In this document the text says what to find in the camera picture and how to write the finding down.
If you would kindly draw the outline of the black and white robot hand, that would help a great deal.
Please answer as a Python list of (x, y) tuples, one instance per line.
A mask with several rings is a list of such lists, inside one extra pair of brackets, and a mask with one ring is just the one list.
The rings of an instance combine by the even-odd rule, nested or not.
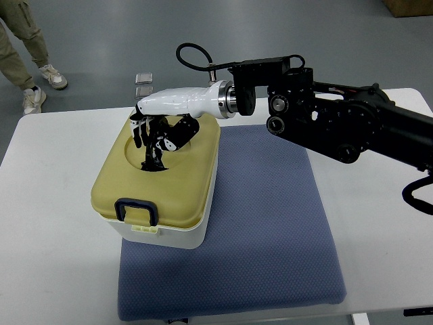
[(139, 100), (129, 120), (135, 146), (145, 147), (141, 169), (165, 170), (163, 153), (187, 144), (199, 132), (198, 119), (202, 115), (228, 119), (236, 113), (231, 81), (217, 81), (209, 87), (166, 89)]

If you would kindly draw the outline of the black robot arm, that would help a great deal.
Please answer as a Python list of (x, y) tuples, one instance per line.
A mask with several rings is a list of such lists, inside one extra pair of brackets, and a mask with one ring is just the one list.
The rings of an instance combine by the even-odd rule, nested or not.
[(378, 84), (320, 83), (313, 69), (290, 57), (224, 64), (234, 88), (224, 95), (230, 112), (250, 116), (258, 86), (267, 88), (268, 131), (350, 164), (371, 150), (419, 171), (432, 172), (432, 118), (398, 107)]

